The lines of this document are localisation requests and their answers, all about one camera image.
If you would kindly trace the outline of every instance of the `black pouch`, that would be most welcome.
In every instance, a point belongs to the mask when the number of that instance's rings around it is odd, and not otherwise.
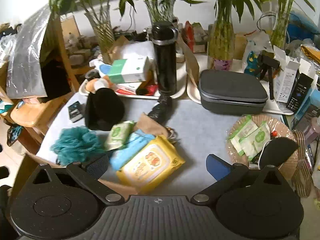
[[[260,114],[268,100],[259,80],[244,73],[204,70],[198,88],[202,106],[217,114]]]

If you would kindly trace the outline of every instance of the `thermos handle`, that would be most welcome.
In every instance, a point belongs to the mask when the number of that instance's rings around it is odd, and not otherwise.
[[[163,46],[163,45],[169,45],[169,44],[172,44],[172,43],[175,43],[176,40],[178,39],[178,29],[175,28],[174,26],[169,26],[170,29],[172,29],[173,31],[173,38],[170,39],[170,40],[164,40],[164,41],[159,41],[159,40],[154,40],[152,39],[152,43],[153,44],[156,44],[156,45],[159,45],[159,46]]]

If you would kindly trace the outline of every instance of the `pink bottle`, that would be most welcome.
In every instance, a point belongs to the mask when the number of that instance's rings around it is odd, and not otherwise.
[[[307,130],[304,132],[304,137],[306,139],[306,145],[309,145],[313,140],[315,140],[320,134],[320,116],[313,117],[311,123]]]

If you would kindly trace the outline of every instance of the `green logo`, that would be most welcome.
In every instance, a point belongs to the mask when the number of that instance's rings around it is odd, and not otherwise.
[[[114,131],[113,131],[113,133],[112,133],[112,137],[116,137],[116,136],[118,136],[119,135],[119,133],[120,133],[120,130],[121,130],[121,128],[120,127],[117,127]]]
[[[264,140],[265,133],[263,131],[258,132],[258,134],[255,136],[256,142],[262,142]]]

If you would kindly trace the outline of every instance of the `white table surface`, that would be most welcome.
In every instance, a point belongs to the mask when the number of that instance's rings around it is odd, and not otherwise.
[[[124,121],[137,121],[142,112],[150,112],[156,103],[154,100],[146,99],[121,99],[126,109]],[[56,161],[56,155],[50,151],[50,146],[59,138],[61,130],[84,125],[84,119],[75,123],[69,120],[68,106],[76,101],[84,106],[86,100],[87,97],[79,93],[73,95],[50,126],[37,156],[51,162]],[[209,154],[215,154],[230,163],[225,147],[227,131],[239,117],[211,113],[191,100],[176,99],[174,107],[175,112],[166,125],[177,131],[179,141],[175,147],[186,162],[152,191],[151,195],[187,195],[191,197],[215,182],[215,179],[206,170],[205,160]],[[272,116],[280,120],[279,115]],[[102,141],[106,139],[107,134],[108,132],[97,131]],[[101,178],[119,182],[111,167]]]

